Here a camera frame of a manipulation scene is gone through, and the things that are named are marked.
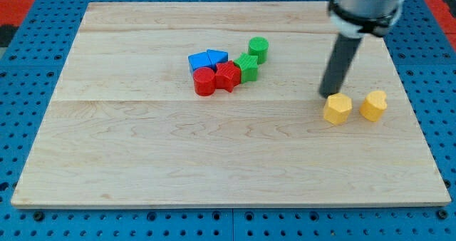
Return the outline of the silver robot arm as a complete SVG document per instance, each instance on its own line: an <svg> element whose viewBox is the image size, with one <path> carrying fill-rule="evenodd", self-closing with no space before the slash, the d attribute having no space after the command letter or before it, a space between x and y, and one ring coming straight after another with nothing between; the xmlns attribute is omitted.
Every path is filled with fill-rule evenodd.
<svg viewBox="0 0 456 241"><path fill-rule="evenodd" d="M329 0L328 15L339 33L350 39L366 34L384 37L398 22L404 0Z"/></svg>

